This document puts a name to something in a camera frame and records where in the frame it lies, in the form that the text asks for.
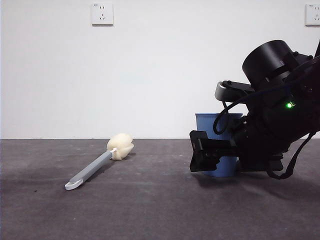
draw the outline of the electrical outlet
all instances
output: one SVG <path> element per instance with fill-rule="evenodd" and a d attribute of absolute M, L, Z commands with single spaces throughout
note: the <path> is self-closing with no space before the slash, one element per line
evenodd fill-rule
<path fill-rule="evenodd" d="M 113 25 L 114 6 L 111 2 L 94 3 L 91 7 L 92 25 Z"/>
<path fill-rule="evenodd" d="M 305 25 L 320 26 L 320 4 L 305 5 Z"/>

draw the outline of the hanging cord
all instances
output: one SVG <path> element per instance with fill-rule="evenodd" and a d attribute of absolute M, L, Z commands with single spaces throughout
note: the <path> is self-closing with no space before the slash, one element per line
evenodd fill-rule
<path fill-rule="evenodd" d="M 316 132 L 310 132 L 309 136 L 307 137 L 306 140 L 303 141 L 303 143 L 300 145 L 300 147 L 297 149 L 297 151 L 295 152 L 295 154 L 293 155 L 293 157 L 291 158 L 290 163 L 288 164 L 288 166 L 286 167 L 285 173 L 281 174 L 281 175 L 277 175 L 272 171 L 271 168 L 271 164 L 270 161 L 267 162 L 267 168 L 266 168 L 266 173 L 269 175 L 270 178 L 273 179 L 287 179 L 289 178 L 293 173 L 294 173 L 294 168 L 296 165 L 296 161 L 297 161 L 297 157 L 299 155 L 299 153 L 301 152 L 301 150 L 303 149 L 303 147 L 310 141 L 310 139 L 316 134 Z"/>
<path fill-rule="evenodd" d="M 286 89 L 286 88 L 290 88 L 291 86 L 299 83 L 301 80 L 303 80 L 302 77 L 298 77 L 296 80 L 292 81 L 295 77 L 298 76 L 298 74 L 302 73 L 305 69 L 320 63 L 320 56 L 315 57 L 314 59 L 307 61 L 303 64 L 301 64 L 300 66 L 298 66 L 293 72 L 291 72 L 291 74 L 285 79 L 285 81 L 287 83 L 285 83 L 284 85 L 281 86 L 277 86 L 277 87 L 273 87 L 273 88 L 269 88 L 266 90 L 262 90 L 262 91 L 256 91 L 253 92 L 249 95 L 243 96 L 240 99 L 238 99 L 237 101 L 231 103 L 228 107 L 226 107 L 224 110 L 222 110 L 219 115 L 217 116 L 217 118 L 214 120 L 213 123 L 213 131 L 215 134 L 220 135 L 221 131 L 217 130 L 217 125 L 219 120 L 222 118 L 222 116 L 229 111 L 231 108 L 233 108 L 234 106 L 240 104 L 240 103 L 245 103 L 247 102 L 249 99 L 260 96 L 260 95 L 264 95 L 273 91 L 278 91 L 278 90 L 282 90 L 282 89 Z"/>
<path fill-rule="evenodd" d="M 232 87 L 232 86 L 230 86 L 230 85 L 223 85 L 223 86 L 226 87 L 226 88 L 228 88 L 228 89 L 233 89 L 233 90 L 236 90 L 236 91 L 238 91 L 238 92 L 242 92 L 242 93 L 244 93 L 244 95 L 248 95 L 248 93 L 247 93 L 245 90 L 238 89 L 238 88 Z M 223 104 L 224 109 L 226 109 L 226 108 L 228 107 L 225 101 L 222 101 L 222 104 Z M 221 134 L 223 134 L 223 133 L 227 130 L 227 128 L 228 128 L 229 120 L 230 120 L 230 118 L 229 118 L 229 111 L 226 110 L 224 114 L 226 114 L 227 119 L 225 120 L 225 125 L 224 125 L 223 129 L 221 129 L 221 130 L 216 129 L 216 131 L 215 131 L 215 127 L 214 127 L 214 125 L 212 125 L 213 131 L 214 131 L 215 134 L 221 135 Z"/>
<path fill-rule="evenodd" d="M 226 109 L 228 107 L 225 101 L 222 101 L 222 104 L 224 106 L 224 109 Z M 212 125 L 213 131 L 214 131 L 215 134 L 220 135 L 220 134 L 223 134 L 227 130 L 227 127 L 229 125 L 229 111 L 226 110 L 225 114 L 226 114 L 226 120 L 225 120 L 225 125 L 224 125 L 223 129 L 221 129 L 220 131 L 216 130 L 218 132 L 218 133 L 216 133 L 214 125 Z"/>

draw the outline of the gray floor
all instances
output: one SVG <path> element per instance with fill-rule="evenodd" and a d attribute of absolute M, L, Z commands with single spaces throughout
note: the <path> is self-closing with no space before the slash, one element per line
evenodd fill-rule
<path fill-rule="evenodd" d="M 105 143 L 2 140 L 1 239 L 320 239 L 320 139 L 303 149 L 287 180 L 191 173 L 189 140 L 134 140 L 126 160 L 66 191 Z"/>

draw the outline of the blue plastic cup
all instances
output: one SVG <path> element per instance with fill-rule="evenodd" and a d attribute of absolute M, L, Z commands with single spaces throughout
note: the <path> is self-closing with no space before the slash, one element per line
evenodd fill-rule
<path fill-rule="evenodd" d="M 227 130 L 220 135 L 215 134 L 213 130 L 214 121 L 218 115 L 219 113 L 196 113 L 196 129 L 206 132 L 209 139 L 230 140 L 232 136 Z M 217 124 L 217 129 L 223 129 L 227 124 L 227 120 L 231 122 L 234 119 L 241 118 L 242 115 L 242 113 L 229 113 L 228 116 L 227 114 L 223 115 Z M 236 165 L 236 156 L 222 156 L 220 162 L 216 165 L 216 170 L 204 171 L 203 173 L 212 177 L 232 177 L 235 175 Z"/>

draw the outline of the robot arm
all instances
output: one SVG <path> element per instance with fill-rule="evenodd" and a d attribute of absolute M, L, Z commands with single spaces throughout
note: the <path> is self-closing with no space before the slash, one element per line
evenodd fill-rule
<path fill-rule="evenodd" d="M 217 84 L 215 97 L 231 102 L 213 124 L 237 104 L 249 112 L 226 131 L 230 141 L 208 139 L 205 132 L 190 133 L 192 172 L 215 170 L 222 156 L 239 157 L 240 171 L 266 171 L 276 179 L 289 177 L 302 147 L 320 130 L 320 44 L 316 57 L 293 52 L 282 40 L 267 42 L 245 59 L 242 69 L 251 84 L 224 81 Z M 281 159 L 290 144 L 309 134 L 282 176 Z"/>

